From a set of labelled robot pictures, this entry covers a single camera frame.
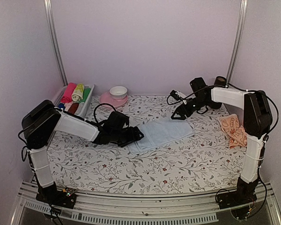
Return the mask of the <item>light blue towel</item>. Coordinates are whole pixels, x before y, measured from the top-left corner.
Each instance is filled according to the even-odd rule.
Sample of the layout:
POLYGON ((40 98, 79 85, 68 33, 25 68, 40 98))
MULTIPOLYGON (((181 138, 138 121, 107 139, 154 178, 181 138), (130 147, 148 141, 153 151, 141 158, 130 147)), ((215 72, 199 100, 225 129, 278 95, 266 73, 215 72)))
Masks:
POLYGON ((170 118, 151 121, 138 128, 144 137, 127 146, 133 155, 145 153, 194 134, 193 128, 187 121, 170 118))

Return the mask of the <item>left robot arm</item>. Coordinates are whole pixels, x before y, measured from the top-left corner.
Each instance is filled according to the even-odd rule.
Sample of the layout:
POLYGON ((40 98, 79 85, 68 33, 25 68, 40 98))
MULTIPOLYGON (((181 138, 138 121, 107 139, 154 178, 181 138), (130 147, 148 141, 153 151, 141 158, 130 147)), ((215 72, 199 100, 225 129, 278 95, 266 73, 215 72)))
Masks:
POLYGON ((78 136, 97 145, 113 143, 125 147, 139 141, 144 134, 138 127, 132 127, 129 117, 114 109, 103 121, 89 121, 56 107, 52 101, 44 100, 22 120, 24 143, 28 148, 32 171, 38 185, 43 188, 42 196, 49 203, 57 203, 60 193, 53 188, 54 180, 47 157, 47 149, 55 132, 78 136))

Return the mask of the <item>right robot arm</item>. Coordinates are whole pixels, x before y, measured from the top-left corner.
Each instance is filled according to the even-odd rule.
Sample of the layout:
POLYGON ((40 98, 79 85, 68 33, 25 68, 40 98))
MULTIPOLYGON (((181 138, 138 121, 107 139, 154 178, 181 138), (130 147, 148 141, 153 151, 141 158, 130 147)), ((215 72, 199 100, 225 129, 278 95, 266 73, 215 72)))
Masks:
POLYGON ((269 99, 262 90, 241 90, 227 85, 226 78, 218 76, 213 85, 206 85, 202 77, 190 81, 192 93, 188 96, 172 90, 170 97, 181 105, 176 108, 171 118, 185 120, 202 107, 218 109, 222 104, 243 110, 243 134, 239 143, 246 146, 244 167, 237 181, 237 190, 233 201, 243 204, 254 193, 260 181, 259 167, 264 159, 265 143, 268 140, 270 126, 273 122, 269 99))

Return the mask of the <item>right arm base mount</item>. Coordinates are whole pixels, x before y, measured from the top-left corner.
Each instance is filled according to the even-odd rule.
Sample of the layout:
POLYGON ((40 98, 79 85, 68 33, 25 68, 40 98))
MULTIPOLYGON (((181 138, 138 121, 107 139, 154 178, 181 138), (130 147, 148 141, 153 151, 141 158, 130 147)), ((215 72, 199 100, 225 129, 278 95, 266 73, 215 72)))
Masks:
POLYGON ((215 195, 215 201, 220 209, 231 208, 257 200, 255 191, 238 188, 235 191, 220 189, 215 195))

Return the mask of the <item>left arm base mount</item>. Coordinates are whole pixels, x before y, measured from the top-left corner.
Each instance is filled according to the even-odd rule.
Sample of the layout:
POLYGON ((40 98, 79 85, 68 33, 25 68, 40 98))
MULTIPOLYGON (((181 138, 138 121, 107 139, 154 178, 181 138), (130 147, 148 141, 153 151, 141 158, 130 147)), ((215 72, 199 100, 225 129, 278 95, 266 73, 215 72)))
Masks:
POLYGON ((38 187, 36 200, 47 203, 49 206, 60 206, 73 209, 77 195, 66 190, 58 190, 55 182, 48 187, 38 187))

